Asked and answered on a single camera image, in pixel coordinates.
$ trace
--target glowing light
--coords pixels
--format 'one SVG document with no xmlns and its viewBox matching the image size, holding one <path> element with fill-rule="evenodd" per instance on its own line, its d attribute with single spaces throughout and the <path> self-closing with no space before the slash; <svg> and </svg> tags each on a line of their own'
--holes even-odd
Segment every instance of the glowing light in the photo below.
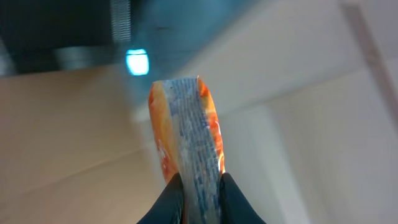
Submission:
<svg viewBox="0 0 398 224">
<path fill-rule="evenodd" d="M 149 59 L 144 49 L 128 50 L 126 64 L 132 75 L 147 75 L 149 72 Z"/>
</svg>

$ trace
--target orange and blue package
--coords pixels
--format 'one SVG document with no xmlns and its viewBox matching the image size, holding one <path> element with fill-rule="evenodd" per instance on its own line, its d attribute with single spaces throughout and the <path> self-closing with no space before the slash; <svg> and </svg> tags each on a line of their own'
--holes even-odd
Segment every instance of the orange and blue package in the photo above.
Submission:
<svg viewBox="0 0 398 224">
<path fill-rule="evenodd" d="M 166 183 L 179 173 L 184 223 L 220 223 L 223 140 L 213 99 L 199 78 L 154 82 L 150 120 Z"/>
</svg>

